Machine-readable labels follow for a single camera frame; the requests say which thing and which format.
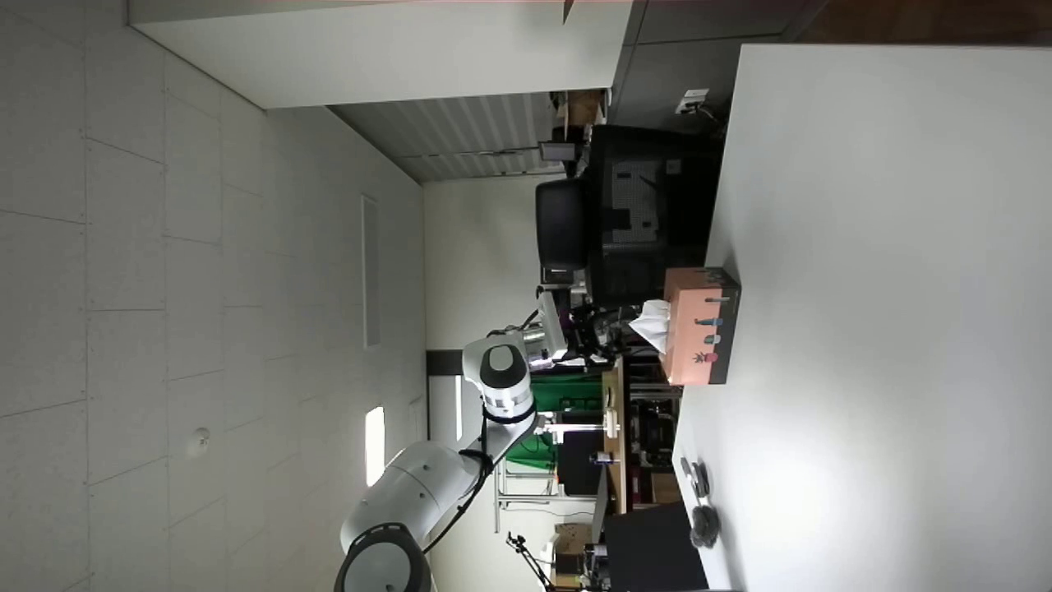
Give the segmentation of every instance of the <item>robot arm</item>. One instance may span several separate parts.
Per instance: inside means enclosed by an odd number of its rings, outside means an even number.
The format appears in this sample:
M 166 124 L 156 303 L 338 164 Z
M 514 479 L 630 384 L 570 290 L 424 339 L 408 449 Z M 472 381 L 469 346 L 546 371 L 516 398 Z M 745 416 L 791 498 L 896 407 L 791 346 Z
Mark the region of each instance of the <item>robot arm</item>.
M 342 529 L 336 592 L 429 592 L 424 554 L 462 516 L 505 450 L 531 431 L 528 374 L 566 354 L 562 317 L 550 294 L 520 329 L 462 349 L 462 379 L 479 392 L 482 437 L 462 450 L 419 442 L 368 487 Z

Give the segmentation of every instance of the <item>white wall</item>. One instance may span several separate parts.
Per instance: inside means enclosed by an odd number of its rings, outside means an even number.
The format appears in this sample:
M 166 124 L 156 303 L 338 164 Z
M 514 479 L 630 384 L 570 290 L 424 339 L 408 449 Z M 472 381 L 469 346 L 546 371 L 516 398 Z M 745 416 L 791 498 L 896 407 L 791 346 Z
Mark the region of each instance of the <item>white wall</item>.
M 424 434 L 419 188 L 330 113 L 258 115 L 118 0 L 2 3 L 0 106 L 0 589 L 330 589 L 366 407 Z
M 534 309 L 531 203 L 542 181 L 424 183 L 428 349 L 462 349 Z
M 749 592 L 1052 586 L 1049 50 L 749 46 L 685 398 Z
M 629 0 L 345 3 L 164 19 L 133 28 L 264 110 L 608 88 Z

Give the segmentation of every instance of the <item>wall tile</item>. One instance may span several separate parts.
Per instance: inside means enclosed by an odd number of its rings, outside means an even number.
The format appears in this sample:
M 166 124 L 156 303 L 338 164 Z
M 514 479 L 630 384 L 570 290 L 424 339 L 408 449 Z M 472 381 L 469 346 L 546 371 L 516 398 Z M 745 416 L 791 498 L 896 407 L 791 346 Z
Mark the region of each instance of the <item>wall tile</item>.
M 0 523 L 2 592 L 84 578 L 84 406 L 0 419 Z
M 164 317 L 92 314 L 90 329 L 92 479 L 164 457 Z
M 84 132 L 122 152 L 164 159 L 164 52 L 127 28 L 118 28 L 110 0 L 90 0 L 84 30 Z
M 222 371 L 191 374 L 166 384 L 166 475 L 170 519 L 184 519 L 219 500 L 219 392 Z
M 265 115 L 243 98 L 225 96 L 219 106 L 222 124 L 222 181 L 243 191 L 264 191 L 268 183 L 268 130 Z
M 92 589 L 166 589 L 164 463 L 151 463 L 92 487 Z
M 0 212 L 81 221 L 81 57 L 0 15 Z
M 274 589 L 265 565 L 268 565 L 265 532 L 255 532 L 225 554 L 225 589 L 231 592 Z
M 84 36 L 81 0 L 0 0 L 0 11 L 45 30 L 48 36 L 80 46 Z
M 222 175 L 219 123 L 184 103 L 166 98 L 164 130 L 164 203 L 166 233 L 186 239 L 219 239 Z
M 166 374 L 222 370 L 222 259 L 210 245 L 166 239 Z
M 164 52 L 164 96 L 218 120 L 225 88 L 180 57 Z
M 164 305 L 161 164 L 90 146 L 90 268 L 92 305 Z
M 81 227 L 0 214 L 0 416 L 84 398 Z
M 264 303 L 264 198 L 222 188 L 222 303 L 258 305 Z
M 225 548 L 240 548 L 265 528 L 265 437 L 264 426 L 245 426 L 219 442 Z
M 222 506 L 170 528 L 170 592 L 212 592 L 225 582 Z

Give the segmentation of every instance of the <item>cardboard box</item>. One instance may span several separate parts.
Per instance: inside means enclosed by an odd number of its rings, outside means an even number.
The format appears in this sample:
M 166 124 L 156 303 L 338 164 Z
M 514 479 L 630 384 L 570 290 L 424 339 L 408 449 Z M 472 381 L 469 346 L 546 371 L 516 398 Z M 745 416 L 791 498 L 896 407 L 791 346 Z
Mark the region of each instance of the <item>cardboard box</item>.
M 559 123 L 587 130 L 605 123 L 605 88 L 559 94 Z
M 697 268 L 663 272 L 670 303 L 666 352 L 660 354 L 670 384 L 710 384 L 717 365 L 724 288 Z
M 593 544 L 593 523 L 554 528 L 554 555 L 584 555 L 587 544 Z
M 678 504 L 679 500 L 679 484 L 673 475 L 653 475 L 652 477 L 652 498 L 653 504 Z

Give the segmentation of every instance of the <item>green object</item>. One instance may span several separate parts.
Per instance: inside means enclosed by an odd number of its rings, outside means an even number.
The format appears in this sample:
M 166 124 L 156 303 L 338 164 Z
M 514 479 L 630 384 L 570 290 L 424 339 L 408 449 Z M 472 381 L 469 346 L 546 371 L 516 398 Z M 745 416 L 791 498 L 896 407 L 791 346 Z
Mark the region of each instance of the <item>green object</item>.
M 531 374 L 534 411 L 600 411 L 600 374 Z
M 510 463 L 551 471 L 554 466 L 554 443 L 550 434 L 528 434 L 505 453 Z

